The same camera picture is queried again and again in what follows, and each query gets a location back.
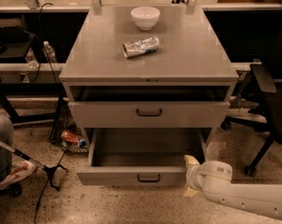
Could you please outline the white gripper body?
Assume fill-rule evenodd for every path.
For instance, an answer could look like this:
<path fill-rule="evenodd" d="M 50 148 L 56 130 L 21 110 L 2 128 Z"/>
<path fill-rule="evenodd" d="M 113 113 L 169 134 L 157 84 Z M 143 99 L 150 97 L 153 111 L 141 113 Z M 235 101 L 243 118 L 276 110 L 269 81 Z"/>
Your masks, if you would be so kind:
<path fill-rule="evenodd" d="M 186 184 L 193 190 L 201 190 L 204 185 L 204 177 L 206 176 L 208 167 L 203 164 L 189 164 L 187 166 Z"/>

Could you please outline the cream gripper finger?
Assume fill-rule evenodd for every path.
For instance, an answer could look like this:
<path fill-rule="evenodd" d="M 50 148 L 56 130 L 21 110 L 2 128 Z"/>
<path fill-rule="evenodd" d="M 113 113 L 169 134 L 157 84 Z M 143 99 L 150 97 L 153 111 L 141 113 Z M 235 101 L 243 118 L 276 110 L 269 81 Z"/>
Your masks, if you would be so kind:
<path fill-rule="evenodd" d="M 192 189 L 190 187 L 186 187 L 185 188 L 185 193 L 184 196 L 185 197 L 193 197 L 194 195 L 196 195 L 198 193 L 198 191 L 196 189 Z"/>
<path fill-rule="evenodd" d="M 184 160 L 186 163 L 186 166 L 192 166 L 192 165 L 199 165 L 200 163 L 191 155 L 185 155 Z"/>

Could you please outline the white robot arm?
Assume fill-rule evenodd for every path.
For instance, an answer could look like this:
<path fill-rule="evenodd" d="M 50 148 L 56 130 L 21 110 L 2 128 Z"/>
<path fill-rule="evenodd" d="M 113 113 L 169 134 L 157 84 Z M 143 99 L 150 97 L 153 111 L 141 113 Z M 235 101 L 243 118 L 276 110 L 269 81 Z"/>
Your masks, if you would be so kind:
<path fill-rule="evenodd" d="M 210 202 L 282 220 L 282 185 L 233 184 L 233 168 L 222 161 L 200 164 L 185 155 L 187 197 L 201 192 Z"/>

